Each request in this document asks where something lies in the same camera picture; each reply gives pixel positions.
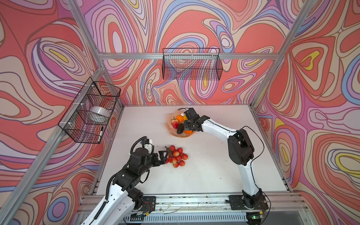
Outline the dark fake avocado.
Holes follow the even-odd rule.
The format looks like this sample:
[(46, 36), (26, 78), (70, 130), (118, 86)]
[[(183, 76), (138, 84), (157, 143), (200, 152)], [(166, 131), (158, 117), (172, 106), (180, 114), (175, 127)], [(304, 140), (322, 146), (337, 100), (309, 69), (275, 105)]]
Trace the dark fake avocado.
[(180, 123), (178, 128), (177, 128), (177, 134), (182, 134), (184, 132), (185, 128), (184, 128), (184, 124)]

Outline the small orange fake fruit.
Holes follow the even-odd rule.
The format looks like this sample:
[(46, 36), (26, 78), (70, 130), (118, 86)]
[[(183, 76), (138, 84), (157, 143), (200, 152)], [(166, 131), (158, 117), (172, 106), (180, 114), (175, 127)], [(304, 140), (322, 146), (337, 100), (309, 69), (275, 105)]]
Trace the small orange fake fruit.
[(176, 116), (176, 120), (179, 122), (179, 123), (182, 123), (184, 121), (184, 117), (182, 115), (177, 115)]

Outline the red fake grape bunch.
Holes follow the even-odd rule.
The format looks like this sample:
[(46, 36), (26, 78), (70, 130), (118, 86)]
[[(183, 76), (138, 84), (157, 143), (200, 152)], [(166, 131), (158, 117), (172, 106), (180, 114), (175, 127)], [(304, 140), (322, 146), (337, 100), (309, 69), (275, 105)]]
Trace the red fake grape bunch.
[(176, 148), (174, 145), (165, 147), (166, 149), (166, 164), (172, 164), (174, 168), (184, 167), (188, 154), (184, 152), (182, 147)]

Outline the large orange fake fruit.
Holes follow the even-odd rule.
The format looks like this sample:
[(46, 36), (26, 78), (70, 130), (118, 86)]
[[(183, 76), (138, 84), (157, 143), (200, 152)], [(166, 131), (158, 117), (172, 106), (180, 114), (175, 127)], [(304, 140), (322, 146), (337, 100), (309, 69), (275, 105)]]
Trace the large orange fake fruit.
[(187, 135), (191, 135), (191, 134), (193, 134), (194, 132), (191, 131), (191, 130), (184, 130), (184, 133), (187, 134)]

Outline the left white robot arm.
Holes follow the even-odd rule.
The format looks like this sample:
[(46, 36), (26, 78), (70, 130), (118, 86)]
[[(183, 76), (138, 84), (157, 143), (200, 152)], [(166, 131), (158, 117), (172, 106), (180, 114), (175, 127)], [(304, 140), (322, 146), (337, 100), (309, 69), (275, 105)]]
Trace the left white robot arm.
[(136, 186), (149, 177), (150, 169), (167, 162), (169, 153), (154, 151), (152, 140), (146, 136), (138, 139), (130, 148), (125, 166), (112, 175), (106, 185), (106, 193), (95, 209), (81, 222), (82, 225), (118, 225), (126, 222), (127, 216), (144, 218), (156, 208), (156, 197), (144, 197)]

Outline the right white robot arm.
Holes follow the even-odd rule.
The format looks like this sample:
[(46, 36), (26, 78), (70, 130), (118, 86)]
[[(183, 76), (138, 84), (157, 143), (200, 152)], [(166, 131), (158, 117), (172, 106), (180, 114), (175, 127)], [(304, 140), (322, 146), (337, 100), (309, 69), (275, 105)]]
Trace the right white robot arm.
[(187, 118), (184, 121), (185, 130), (205, 132), (227, 142), (229, 158), (238, 166), (243, 182), (243, 205), (247, 209), (255, 209), (264, 194), (253, 174), (255, 148), (247, 131), (243, 128), (236, 130), (223, 126), (206, 115), (199, 116), (194, 108), (187, 108), (184, 114)]

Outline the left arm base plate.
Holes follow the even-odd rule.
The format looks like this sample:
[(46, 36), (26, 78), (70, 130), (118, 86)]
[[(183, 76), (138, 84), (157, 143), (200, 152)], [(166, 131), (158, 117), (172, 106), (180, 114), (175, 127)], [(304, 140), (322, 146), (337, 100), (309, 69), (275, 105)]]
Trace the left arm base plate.
[(156, 200), (156, 196), (143, 196), (139, 199), (136, 199), (133, 211), (150, 213), (156, 209)]

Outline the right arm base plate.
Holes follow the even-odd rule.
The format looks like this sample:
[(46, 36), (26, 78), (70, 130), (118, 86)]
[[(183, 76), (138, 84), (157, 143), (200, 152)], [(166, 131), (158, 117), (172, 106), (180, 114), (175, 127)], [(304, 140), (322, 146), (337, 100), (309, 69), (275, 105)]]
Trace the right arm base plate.
[(250, 210), (250, 211), (265, 211), (269, 209), (264, 196), (249, 197), (243, 195), (230, 195), (225, 200), (230, 204), (231, 210)]

